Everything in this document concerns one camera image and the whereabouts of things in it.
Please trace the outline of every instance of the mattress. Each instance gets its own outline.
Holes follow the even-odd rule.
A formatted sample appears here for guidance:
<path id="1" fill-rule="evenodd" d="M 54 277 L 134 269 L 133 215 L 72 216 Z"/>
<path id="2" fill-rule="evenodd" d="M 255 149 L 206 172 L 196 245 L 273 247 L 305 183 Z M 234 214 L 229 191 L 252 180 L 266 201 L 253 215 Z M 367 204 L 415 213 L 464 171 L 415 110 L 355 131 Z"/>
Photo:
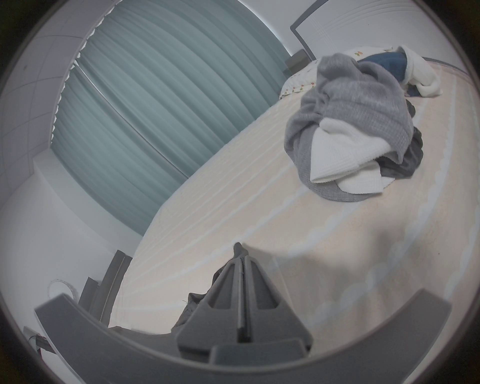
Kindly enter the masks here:
<path id="1" fill-rule="evenodd" d="M 311 331 L 312 354 L 369 332 L 426 288 L 453 305 L 433 357 L 479 286 L 480 102 L 467 75 L 432 67 L 444 92 L 410 98 L 424 142 L 411 179 L 359 203 L 309 191 L 283 149 L 303 93 L 289 95 L 163 204 L 125 274 L 110 326 L 168 333 L 188 293 L 205 293 L 240 241 Z"/>

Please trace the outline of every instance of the white headboard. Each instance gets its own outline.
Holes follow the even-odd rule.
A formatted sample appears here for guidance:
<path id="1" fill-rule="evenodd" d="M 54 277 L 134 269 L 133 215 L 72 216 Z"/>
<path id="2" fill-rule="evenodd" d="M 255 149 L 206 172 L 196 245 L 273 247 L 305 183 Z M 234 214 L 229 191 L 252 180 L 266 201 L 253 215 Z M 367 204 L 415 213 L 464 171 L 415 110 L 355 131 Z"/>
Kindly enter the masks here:
<path id="1" fill-rule="evenodd" d="M 369 47 L 405 44 L 466 70 L 455 49 L 413 0 L 317 0 L 291 26 L 311 59 Z"/>

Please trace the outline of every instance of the gray garment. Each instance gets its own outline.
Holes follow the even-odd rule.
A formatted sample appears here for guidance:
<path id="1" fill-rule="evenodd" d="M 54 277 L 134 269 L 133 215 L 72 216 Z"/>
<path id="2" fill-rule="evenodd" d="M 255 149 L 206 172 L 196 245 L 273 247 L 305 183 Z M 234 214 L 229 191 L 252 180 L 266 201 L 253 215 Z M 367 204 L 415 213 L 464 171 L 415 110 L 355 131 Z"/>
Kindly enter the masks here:
<path id="1" fill-rule="evenodd" d="M 334 181 L 310 181 L 313 133 L 324 117 L 346 121 L 385 139 L 395 151 L 389 157 L 401 164 L 413 135 L 404 92 L 395 77 L 380 65 L 357 63 L 336 53 L 320 61 L 316 86 L 302 97 L 300 110 L 287 123 L 285 152 L 295 163 L 303 184 L 328 200 L 365 200 L 372 194 L 343 192 Z"/>

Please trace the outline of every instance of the bed sheet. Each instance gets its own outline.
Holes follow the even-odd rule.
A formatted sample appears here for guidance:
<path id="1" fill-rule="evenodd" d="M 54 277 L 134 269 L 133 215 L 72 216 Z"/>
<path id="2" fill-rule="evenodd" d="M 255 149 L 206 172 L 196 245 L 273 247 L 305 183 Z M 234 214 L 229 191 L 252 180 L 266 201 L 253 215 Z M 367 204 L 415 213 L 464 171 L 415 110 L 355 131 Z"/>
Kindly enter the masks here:
<path id="1" fill-rule="evenodd" d="M 453 304 L 427 364 L 479 286 L 480 129 L 468 76 L 432 64 L 443 95 L 410 98 L 424 158 L 409 180 L 359 203 L 303 186 L 283 149 L 302 93 L 280 100 L 158 211 L 125 274 L 110 326 L 167 333 L 240 241 L 312 332 L 312 354 L 369 332 L 420 288 Z"/>

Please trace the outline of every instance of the curtain pleat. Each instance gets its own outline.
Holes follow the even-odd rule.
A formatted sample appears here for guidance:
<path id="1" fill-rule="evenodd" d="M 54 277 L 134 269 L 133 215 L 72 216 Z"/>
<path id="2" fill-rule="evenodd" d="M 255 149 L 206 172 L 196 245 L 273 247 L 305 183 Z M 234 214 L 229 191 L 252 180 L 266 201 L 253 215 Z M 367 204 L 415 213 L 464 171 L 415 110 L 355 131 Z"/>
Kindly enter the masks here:
<path id="1" fill-rule="evenodd" d="M 71 70 L 52 149 L 144 234 L 163 202 L 278 100 L 287 58 L 237 0 L 124 0 Z"/>

